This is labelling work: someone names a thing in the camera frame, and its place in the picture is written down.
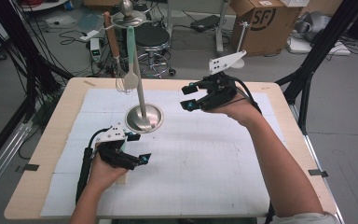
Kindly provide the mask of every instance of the white paper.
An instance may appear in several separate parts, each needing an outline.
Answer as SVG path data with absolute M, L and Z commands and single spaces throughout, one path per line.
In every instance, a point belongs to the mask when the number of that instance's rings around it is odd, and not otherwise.
M 103 194 L 98 216 L 267 213 L 269 196 L 247 130 L 225 115 L 188 112 L 180 106 L 181 101 L 204 95 L 204 91 L 190 95 L 145 91 L 145 101 L 162 109 L 164 121 L 156 131 L 142 134 L 140 141 L 128 142 L 126 153 L 152 156 L 147 165 L 127 173 L 125 185 L 114 185 Z M 284 142 L 267 95 L 255 92 L 253 96 Z M 83 151 L 91 136 L 118 122 L 125 126 L 127 111 L 138 104 L 136 91 L 129 95 L 116 90 L 88 91 L 57 163 L 41 216 L 72 215 Z

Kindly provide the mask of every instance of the person's left hand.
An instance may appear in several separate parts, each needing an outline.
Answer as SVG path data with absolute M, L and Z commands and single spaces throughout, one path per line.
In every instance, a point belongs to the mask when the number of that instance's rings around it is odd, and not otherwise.
M 88 188 L 94 188 L 100 192 L 104 192 L 122 175 L 128 172 L 124 168 L 113 168 L 106 162 L 101 160 L 101 156 L 97 153 L 92 161 L 91 171 L 89 175 Z

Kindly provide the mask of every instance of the person's right hand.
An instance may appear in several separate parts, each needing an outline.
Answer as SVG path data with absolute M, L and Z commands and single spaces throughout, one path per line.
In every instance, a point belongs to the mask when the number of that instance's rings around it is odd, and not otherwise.
M 245 127 L 247 127 L 253 119 L 261 116 L 260 113 L 249 103 L 249 101 L 244 99 L 244 97 L 239 93 L 237 93 L 234 96 L 234 99 L 227 103 L 227 105 L 205 112 L 226 114 Z

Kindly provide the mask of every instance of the human arm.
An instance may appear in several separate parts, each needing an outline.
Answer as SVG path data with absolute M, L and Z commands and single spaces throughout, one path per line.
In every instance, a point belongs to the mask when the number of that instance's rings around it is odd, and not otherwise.
M 98 202 L 103 192 L 108 189 L 128 170 L 124 168 L 113 168 L 101 160 L 97 153 L 92 161 L 89 182 L 84 188 L 71 216 L 70 223 L 90 224 L 95 223 Z
M 241 98 L 243 97 L 237 94 L 231 104 L 208 112 L 227 114 L 248 129 L 277 216 L 324 214 L 312 184 L 295 159 L 263 116 L 247 100 Z

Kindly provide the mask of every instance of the white box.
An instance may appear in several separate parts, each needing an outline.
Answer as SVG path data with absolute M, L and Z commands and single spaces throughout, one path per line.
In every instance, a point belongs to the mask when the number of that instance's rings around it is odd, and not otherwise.
M 310 0 L 281 0 L 287 7 L 306 7 Z

